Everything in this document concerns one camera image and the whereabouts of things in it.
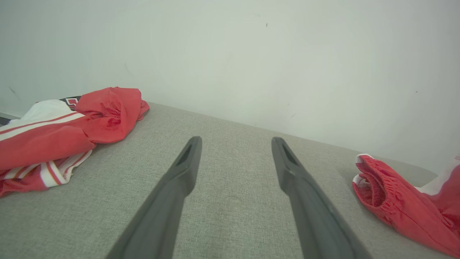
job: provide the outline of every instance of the gray couch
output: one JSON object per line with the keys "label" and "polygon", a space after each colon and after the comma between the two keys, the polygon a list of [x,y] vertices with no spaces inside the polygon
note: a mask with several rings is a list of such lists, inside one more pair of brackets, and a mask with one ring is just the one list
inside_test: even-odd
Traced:
{"label": "gray couch", "polygon": [[[163,105],[125,140],[98,145],[70,183],[0,200],[0,258],[103,258],[188,139],[203,139],[174,258],[302,258],[271,138],[283,137],[376,259],[449,258],[398,234],[367,211],[351,180],[358,151]],[[383,159],[414,186],[435,175]]]}

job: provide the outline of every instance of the red garment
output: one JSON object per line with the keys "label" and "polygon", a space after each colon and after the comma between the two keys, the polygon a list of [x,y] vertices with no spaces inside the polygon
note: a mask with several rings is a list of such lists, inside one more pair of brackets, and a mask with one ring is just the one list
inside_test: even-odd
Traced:
{"label": "red garment", "polygon": [[75,112],[60,100],[36,103],[0,128],[0,197],[68,183],[95,143],[124,139],[148,109],[138,89],[118,87],[83,95]]}
{"label": "red garment", "polygon": [[436,195],[421,193],[382,161],[357,157],[359,200],[384,223],[428,247],[460,258],[460,165]]}

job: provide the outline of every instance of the gray upholstery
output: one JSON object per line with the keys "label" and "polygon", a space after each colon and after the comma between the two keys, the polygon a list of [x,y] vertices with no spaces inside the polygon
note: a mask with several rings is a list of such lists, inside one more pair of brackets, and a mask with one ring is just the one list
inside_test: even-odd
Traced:
{"label": "gray upholstery", "polygon": [[[302,258],[289,199],[277,182],[274,136],[287,141],[375,258],[449,258],[398,234],[360,204],[351,186],[358,151],[150,105],[125,140],[98,145],[69,184],[0,200],[0,258],[103,258],[195,135],[203,139],[201,164],[175,258]],[[435,177],[384,161],[415,186]]]}

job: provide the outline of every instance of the black object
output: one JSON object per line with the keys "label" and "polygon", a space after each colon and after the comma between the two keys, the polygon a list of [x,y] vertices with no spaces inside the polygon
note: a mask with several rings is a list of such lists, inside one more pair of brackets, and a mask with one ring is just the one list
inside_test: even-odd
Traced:
{"label": "black object", "polygon": [[271,150],[281,190],[291,200],[304,258],[371,258],[284,139],[274,137]]}
{"label": "black object", "polygon": [[108,259],[171,258],[184,199],[195,187],[201,138],[192,137],[112,247]]}

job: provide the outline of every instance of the wall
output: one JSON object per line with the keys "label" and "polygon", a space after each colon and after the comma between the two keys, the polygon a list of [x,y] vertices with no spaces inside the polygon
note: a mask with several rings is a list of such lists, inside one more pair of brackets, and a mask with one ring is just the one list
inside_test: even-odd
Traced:
{"label": "wall", "polygon": [[0,1],[12,114],[120,86],[434,172],[460,151],[456,0]]}

